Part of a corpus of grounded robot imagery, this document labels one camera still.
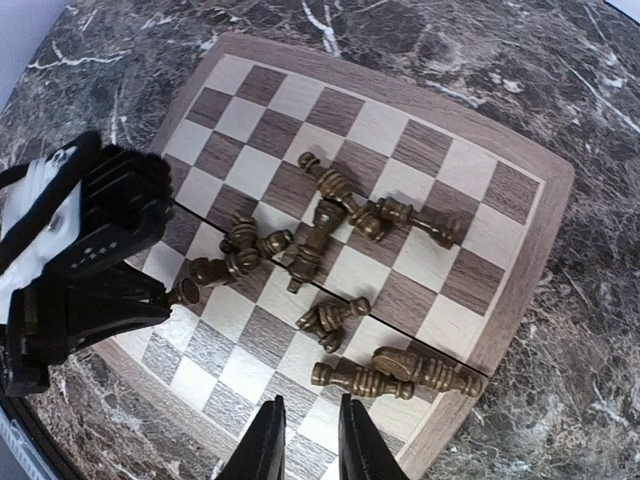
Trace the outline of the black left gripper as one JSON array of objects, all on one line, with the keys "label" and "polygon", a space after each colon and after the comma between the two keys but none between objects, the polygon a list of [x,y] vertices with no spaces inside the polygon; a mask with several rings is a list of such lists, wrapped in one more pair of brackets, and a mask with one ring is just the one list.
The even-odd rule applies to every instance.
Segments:
[{"label": "black left gripper", "polygon": [[174,210],[160,156],[84,132],[1,175],[1,390],[46,391],[49,369],[120,333],[155,326],[168,289],[129,264]]}]

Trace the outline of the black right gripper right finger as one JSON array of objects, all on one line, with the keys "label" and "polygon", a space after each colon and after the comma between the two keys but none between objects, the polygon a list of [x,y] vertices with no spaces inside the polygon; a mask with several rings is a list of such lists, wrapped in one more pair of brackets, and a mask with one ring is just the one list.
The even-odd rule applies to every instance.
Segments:
[{"label": "black right gripper right finger", "polygon": [[405,478],[362,402],[343,394],[339,412],[339,478]]}]

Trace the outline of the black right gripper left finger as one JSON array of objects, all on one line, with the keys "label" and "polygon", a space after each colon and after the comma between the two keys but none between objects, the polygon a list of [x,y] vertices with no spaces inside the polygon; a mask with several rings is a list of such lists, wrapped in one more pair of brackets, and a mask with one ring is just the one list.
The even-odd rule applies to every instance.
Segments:
[{"label": "black right gripper left finger", "polygon": [[284,399],[276,395],[262,404],[217,479],[284,479],[285,433]]}]

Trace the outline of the dark wooden pawn piece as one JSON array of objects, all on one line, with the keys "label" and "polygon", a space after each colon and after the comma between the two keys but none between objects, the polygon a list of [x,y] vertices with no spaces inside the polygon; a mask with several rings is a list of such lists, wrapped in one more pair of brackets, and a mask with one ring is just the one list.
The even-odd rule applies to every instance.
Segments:
[{"label": "dark wooden pawn piece", "polygon": [[199,286],[188,277],[182,278],[176,282],[174,287],[166,293],[166,302],[168,305],[194,305],[200,300]]}]

